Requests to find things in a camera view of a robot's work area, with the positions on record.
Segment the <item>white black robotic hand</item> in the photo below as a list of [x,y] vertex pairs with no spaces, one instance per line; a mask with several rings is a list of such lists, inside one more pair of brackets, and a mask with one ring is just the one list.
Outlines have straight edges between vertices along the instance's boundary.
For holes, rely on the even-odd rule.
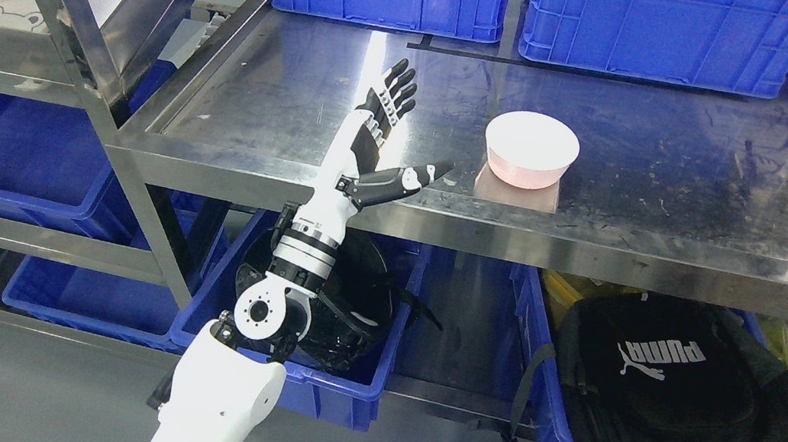
[[290,229],[337,248],[349,219],[364,208],[415,195],[454,169],[447,160],[377,169],[392,131],[415,107],[416,76],[403,58],[348,112],[321,162],[313,195],[297,208]]

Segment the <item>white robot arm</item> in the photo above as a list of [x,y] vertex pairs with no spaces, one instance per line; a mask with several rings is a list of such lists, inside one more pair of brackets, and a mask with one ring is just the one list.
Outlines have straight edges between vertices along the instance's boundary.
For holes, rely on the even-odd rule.
[[208,321],[173,370],[150,442],[244,442],[276,407],[287,371],[236,349],[240,337],[296,344],[311,322],[309,301],[334,268],[350,212],[301,205],[273,251],[266,274],[231,313]]

